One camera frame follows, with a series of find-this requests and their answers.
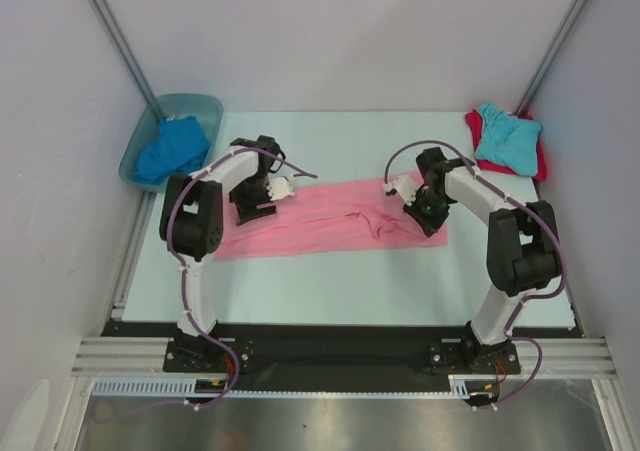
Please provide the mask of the pink t shirt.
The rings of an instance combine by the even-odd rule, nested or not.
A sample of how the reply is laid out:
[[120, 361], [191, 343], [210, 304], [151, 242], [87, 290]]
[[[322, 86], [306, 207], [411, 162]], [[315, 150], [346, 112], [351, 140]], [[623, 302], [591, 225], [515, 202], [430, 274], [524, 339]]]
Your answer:
[[448, 244], [445, 227], [433, 236], [387, 196], [380, 178], [302, 187], [276, 204], [276, 213], [238, 223], [236, 207], [224, 207], [217, 260], [290, 257], [332, 251], [438, 247]]

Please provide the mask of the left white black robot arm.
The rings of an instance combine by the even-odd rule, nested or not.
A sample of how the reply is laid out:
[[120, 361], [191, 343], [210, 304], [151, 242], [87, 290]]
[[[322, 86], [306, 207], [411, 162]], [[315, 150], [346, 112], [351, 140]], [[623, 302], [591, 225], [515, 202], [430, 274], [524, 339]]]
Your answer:
[[242, 226], [277, 212], [281, 198], [270, 175], [275, 162], [286, 159], [275, 138], [238, 138], [218, 161], [188, 174], [169, 177], [165, 190], [159, 234], [178, 260], [182, 316], [178, 329], [192, 339], [186, 358], [197, 369], [214, 368], [221, 347], [208, 334], [217, 324], [212, 293], [204, 289], [206, 260]]

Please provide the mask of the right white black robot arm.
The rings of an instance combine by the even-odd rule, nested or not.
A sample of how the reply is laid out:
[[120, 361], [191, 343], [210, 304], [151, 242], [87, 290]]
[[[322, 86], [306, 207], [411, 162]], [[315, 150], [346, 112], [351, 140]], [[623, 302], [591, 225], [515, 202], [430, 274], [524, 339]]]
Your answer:
[[525, 305], [565, 274], [554, 210], [546, 201], [517, 201], [469, 160], [448, 159], [438, 147], [424, 150], [416, 164], [420, 181], [400, 175], [386, 185], [386, 193], [400, 196], [403, 211], [425, 236], [440, 230], [453, 204], [463, 205], [487, 227], [490, 288], [460, 344], [463, 364], [484, 372], [507, 352]]

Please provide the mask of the blue crumpled t shirt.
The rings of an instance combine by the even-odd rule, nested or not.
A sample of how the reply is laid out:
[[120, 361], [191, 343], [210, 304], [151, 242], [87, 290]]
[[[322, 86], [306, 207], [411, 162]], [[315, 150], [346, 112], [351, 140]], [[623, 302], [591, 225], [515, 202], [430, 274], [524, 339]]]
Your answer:
[[211, 142], [195, 116], [163, 119], [157, 132], [157, 138], [139, 153], [135, 182], [160, 185], [174, 173], [189, 174], [203, 166]]

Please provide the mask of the red folded t shirt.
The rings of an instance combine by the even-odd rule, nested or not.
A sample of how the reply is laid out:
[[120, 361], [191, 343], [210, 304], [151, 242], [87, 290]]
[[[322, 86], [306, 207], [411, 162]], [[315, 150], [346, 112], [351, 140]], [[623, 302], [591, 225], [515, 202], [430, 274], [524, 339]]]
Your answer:
[[530, 177], [544, 181], [547, 165], [541, 145], [542, 126], [530, 116], [524, 118], [499, 111], [487, 103], [468, 112], [477, 165], [487, 171]]

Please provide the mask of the teal folded t shirt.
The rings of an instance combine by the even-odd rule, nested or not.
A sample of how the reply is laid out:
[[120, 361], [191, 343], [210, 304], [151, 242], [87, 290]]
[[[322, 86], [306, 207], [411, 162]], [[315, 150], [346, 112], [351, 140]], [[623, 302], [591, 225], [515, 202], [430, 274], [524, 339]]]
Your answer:
[[476, 158], [534, 177], [539, 170], [537, 145], [542, 125], [501, 111], [493, 103], [480, 105], [476, 111], [482, 120]]

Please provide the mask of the teal plastic bin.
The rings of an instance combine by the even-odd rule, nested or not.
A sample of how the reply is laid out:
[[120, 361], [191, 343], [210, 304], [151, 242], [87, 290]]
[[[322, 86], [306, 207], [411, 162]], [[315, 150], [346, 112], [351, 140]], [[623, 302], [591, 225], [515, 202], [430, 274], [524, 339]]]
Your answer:
[[120, 163], [120, 178], [162, 192], [170, 175], [203, 167], [216, 141], [223, 106], [203, 94], [167, 94], [147, 106]]

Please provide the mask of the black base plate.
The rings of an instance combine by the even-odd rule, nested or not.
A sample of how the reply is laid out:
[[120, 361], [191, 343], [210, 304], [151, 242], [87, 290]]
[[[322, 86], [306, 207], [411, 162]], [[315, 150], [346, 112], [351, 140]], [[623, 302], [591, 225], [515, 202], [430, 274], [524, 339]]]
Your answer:
[[109, 321], [102, 337], [122, 351], [155, 345], [152, 373], [237, 380], [237, 391], [429, 393], [450, 376], [515, 377], [551, 345], [573, 343], [576, 327], [516, 329], [511, 343], [490, 351], [461, 326], [331, 326], [220, 324], [213, 338], [187, 336], [170, 323]]

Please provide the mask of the front aluminium rail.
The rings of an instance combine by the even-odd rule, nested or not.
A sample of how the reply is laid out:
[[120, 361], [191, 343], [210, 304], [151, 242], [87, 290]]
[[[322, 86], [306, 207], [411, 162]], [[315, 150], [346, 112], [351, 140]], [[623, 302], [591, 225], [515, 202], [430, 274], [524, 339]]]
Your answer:
[[[157, 377], [163, 373], [170, 338], [89, 337], [82, 340], [73, 376]], [[604, 339], [540, 339], [540, 379], [615, 379]]]

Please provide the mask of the left aluminium corner post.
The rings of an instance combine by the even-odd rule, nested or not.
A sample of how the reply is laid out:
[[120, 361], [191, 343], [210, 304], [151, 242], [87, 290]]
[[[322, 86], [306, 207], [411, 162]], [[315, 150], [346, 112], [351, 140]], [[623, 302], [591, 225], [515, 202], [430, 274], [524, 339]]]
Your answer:
[[147, 105], [152, 105], [156, 101], [155, 93], [108, 0], [88, 0], [88, 2], [124, 64], [139, 94]]

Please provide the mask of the aluminium corner post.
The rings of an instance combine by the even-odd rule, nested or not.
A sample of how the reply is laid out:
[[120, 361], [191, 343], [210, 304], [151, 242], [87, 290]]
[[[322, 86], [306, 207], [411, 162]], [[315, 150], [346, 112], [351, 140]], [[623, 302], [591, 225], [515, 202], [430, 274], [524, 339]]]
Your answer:
[[589, 6], [591, 0], [572, 0], [564, 14], [558, 29], [556, 30], [549, 46], [529, 81], [519, 103], [515, 108], [515, 114], [519, 117], [527, 115], [533, 103], [541, 91], [546, 79], [549, 77], [555, 62], [560, 57], [565, 46]]
[[108, 0], [88, 0], [88, 2], [124, 64], [139, 94], [147, 105], [152, 105], [156, 101], [155, 93]]

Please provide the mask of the right aluminium corner post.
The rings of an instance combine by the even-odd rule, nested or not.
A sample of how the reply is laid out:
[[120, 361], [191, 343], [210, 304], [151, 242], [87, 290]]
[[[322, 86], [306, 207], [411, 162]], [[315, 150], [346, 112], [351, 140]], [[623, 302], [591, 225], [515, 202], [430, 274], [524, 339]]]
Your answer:
[[549, 77], [555, 62], [560, 57], [565, 46], [589, 6], [591, 0], [572, 0], [564, 14], [558, 29], [556, 30], [549, 46], [529, 81], [519, 103], [515, 108], [515, 114], [519, 117], [527, 115], [533, 103], [541, 91], [546, 79]]

